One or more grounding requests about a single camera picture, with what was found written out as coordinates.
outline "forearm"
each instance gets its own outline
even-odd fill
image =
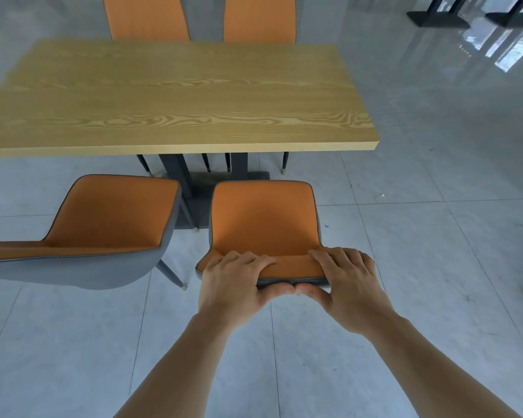
[[[202,418],[230,331],[195,315],[115,418]]]
[[[378,319],[370,342],[422,417],[519,416],[400,317]]]

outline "tile floor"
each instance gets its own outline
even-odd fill
[[[417,29],[405,12],[429,2],[297,0],[298,42],[338,45],[381,142],[292,153],[286,178],[313,185],[324,244],[373,255],[398,311],[523,415],[523,30],[483,18],[512,0],[468,0],[467,31]],[[182,3],[192,39],[221,39],[224,0]],[[109,37],[102,0],[0,0],[0,81],[56,36]],[[280,156],[250,167],[282,178]],[[42,237],[87,173],[144,174],[134,156],[0,159],[0,240]],[[111,291],[0,280],[0,418],[112,416],[196,311],[206,250],[206,231],[174,233],[186,292],[155,270]],[[415,413],[366,340],[290,296],[232,335],[207,416]]]

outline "hand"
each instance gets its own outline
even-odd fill
[[[308,254],[322,266],[331,293],[308,283],[297,284],[296,292],[318,302],[345,329],[368,337],[377,320],[395,314],[367,254],[349,248],[325,248]]]
[[[232,331],[277,296],[293,295],[294,287],[288,283],[258,290],[259,274],[271,264],[275,264],[275,258],[250,252],[241,255],[230,251],[224,258],[213,257],[203,272],[198,313],[220,319]]]

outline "table top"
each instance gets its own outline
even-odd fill
[[[332,45],[41,40],[0,86],[0,156],[370,150]]]

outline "chair leg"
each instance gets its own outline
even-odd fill
[[[186,290],[186,285],[178,278],[176,274],[174,274],[174,271],[172,271],[169,266],[163,262],[163,260],[159,260],[156,267],[161,273],[167,276],[168,280],[172,281],[182,290]]]
[[[286,152],[283,154],[283,169],[281,170],[281,174],[284,175],[285,174],[285,169],[286,169],[286,162],[289,160],[289,153]]]
[[[190,226],[194,228],[195,232],[199,232],[200,229],[197,228],[197,224],[194,221],[194,218],[192,217],[192,212],[190,211],[188,203],[184,198],[180,198],[180,208],[182,209],[182,211],[184,211],[184,215],[186,216],[188,223],[190,223]]]
[[[205,168],[207,169],[208,173],[211,173],[211,168],[209,168],[209,158],[207,158],[207,154],[201,154],[201,157],[203,158],[203,163],[205,164]]]
[[[143,158],[142,154],[137,154],[139,162],[142,164],[143,168],[149,173],[151,177],[153,177],[153,173],[151,173],[151,170],[149,170],[149,166],[147,165],[147,161],[145,158]]]
[[[227,172],[230,173],[230,153],[225,153],[225,161],[227,162]]]

